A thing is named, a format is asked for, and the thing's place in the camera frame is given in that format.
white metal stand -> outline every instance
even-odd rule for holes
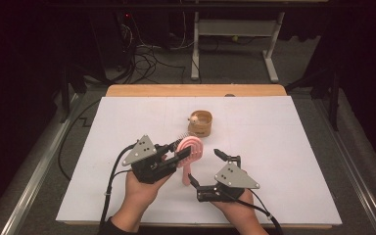
[[[271,37],[270,46],[268,50],[262,51],[262,55],[271,82],[279,82],[271,55],[284,16],[285,13],[279,13],[277,21],[200,20],[199,13],[196,12],[194,19],[194,50],[192,54],[191,79],[197,80],[200,77],[200,52],[198,50],[200,35],[269,36]]]

black sleeve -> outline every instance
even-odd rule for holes
[[[117,228],[114,224],[111,222],[111,218],[103,225],[102,229],[100,229],[99,233],[97,235],[130,235],[130,234],[136,234],[131,232],[125,232],[119,228]]]

brown container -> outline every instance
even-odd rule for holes
[[[195,111],[189,118],[188,131],[197,137],[207,137],[212,133],[212,114],[208,111]]]

pink object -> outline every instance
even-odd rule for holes
[[[187,158],[179,161],[178,168],[183,167],[182,171],[182,183],[185,185],[190,184],[188,174],[191,173],[190,164],[203,156],[203,142],[200,138],[195,136],[185,137],[179,142],[176,152],[179,152],[187,147],[191,146],[191,155]]]

white board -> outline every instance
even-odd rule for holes
[[[203,157],[191,164],[201,185],[214,185],[224,167],[219,149],[241,156],[242,169],[259,185],[255,192],[281,224],[336,225],[342,221],[310,148],[291,97],[105,97],[78,160],[57,220],[97,222],[118,154],[144,134],[154,144],[169,144],[187,131],[196,110],[212,113],[212,130],[203,138]],[[118,165],[117,171],[129,169]],[[142,222],[226,224],[210,203],[199,203],[196,190],[181,182],[182,168],[161,189]],[[113,184],[108,217],[124,195],[124,174]],[[262,224],[270,224],[257,211]]]

